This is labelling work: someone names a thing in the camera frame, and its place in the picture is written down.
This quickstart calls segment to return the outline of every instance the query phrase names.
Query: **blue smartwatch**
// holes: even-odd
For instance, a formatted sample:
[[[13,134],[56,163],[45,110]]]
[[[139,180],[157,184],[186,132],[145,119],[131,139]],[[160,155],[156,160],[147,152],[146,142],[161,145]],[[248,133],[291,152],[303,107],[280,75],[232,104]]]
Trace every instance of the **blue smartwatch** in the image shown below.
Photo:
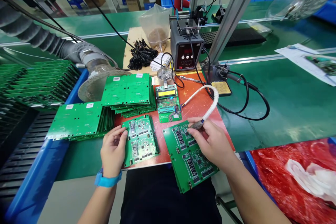
[[[102,187],[113,187],[119,182],[119,180],[121,180],[121,171],[117,177],[106,178],[103,177],[103,168],[101,168],[100,171],[97,173],[94,184],[96,186],[102,186]]]

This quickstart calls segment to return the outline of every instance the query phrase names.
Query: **plastic bag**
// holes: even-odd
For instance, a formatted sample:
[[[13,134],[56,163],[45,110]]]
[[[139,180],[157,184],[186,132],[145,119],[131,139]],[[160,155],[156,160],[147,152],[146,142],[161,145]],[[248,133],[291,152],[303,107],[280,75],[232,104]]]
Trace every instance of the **plastic bag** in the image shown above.
[[[159,53],[163,53],[169,37],[169,15],[172,8],[163,8],[157,4],[139,17],[140,25],[145,32],[149,45]]]
[[[328,144],[327,139],[251,151],[262,184],[280,210],[290,220],[301,224],[336,223],[336,210],[332,202],[326,202],[301,188],[286,170],[286,163],[292,159],[305,170],[315,163],[336,171],[334,153],[335,145]]]

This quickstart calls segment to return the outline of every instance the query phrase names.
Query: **floor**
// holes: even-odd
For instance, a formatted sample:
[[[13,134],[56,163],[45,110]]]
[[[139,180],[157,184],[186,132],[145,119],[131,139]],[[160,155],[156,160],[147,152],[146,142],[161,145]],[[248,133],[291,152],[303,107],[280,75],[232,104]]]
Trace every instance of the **floor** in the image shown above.
[[[77,223],[95,190],[94,181],[95,176],[55,182],[38,224]],[[125,182],[126,172],[123,172],[121,181],[119,181],[117,186],[117,194],[115,196],[109,224],[120,222],[120,209],[123,203]],[[233,200],[228,180],[223,172],[220,171],[212,176],[212,183],[216,189],[216,194],[220,195],[223,201],[228,202]],[[218,210],[224,224],[234,224],[221,206],[218,206]],[[238,209],[234,208],[232,211],[241,220]]]

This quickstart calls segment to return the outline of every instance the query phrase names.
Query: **white label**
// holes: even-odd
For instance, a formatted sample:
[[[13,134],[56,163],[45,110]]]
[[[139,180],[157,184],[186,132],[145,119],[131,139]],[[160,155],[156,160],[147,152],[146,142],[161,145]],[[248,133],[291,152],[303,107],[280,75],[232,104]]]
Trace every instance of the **white label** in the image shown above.
[[[93,107],[93,103],[88,103],[87,105],[86,105],[86,108],[88,109],[88,108],[91,108],[91,107]]]

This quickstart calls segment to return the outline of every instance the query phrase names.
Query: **right hand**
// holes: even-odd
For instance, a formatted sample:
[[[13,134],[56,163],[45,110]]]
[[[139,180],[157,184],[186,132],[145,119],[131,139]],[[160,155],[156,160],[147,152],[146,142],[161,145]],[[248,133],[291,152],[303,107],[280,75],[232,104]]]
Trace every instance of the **right hand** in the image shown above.
[[[188,118],[190,122],[188,127],[200,120],[202,120],[201,117]],[[189,128],[187,131],[195,138],[204,156],[226,173],[231,166],[232,160],[237,159],[237,157],[223,129],[210,120],[204,122],[203,128],[205,129],[203,134],[193,128]]]

